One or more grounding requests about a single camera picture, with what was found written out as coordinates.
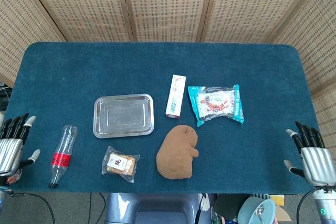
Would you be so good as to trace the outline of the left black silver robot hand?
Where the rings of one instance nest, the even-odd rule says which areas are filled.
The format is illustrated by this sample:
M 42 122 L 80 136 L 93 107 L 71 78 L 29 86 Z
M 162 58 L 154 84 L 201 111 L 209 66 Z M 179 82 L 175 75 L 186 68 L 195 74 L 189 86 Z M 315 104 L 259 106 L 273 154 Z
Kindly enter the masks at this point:
M 22 168 L 33 164 L 40 155 L 36 149 L 27 159 L 22 159 L 30 128 L 35 116 L 28 113 L 14 119 L 7 119 L 1 124 L 1 186 L 8 186 L 20 177 Z

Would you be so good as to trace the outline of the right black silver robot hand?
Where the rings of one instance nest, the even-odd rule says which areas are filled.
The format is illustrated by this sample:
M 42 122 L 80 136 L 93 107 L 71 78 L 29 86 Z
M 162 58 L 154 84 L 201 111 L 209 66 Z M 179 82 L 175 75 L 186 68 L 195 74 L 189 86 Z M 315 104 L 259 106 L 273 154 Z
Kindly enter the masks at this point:
M 298 121 L 295 125 L 299 132 L 286 129 L 286 133 L 294 141 L 300 154 L 302 169 L 294 167 L 289 160 L 284 160 L 287 170 L 304 178 L 314 187 L 335 186 L 335 166 L 321 133 Z

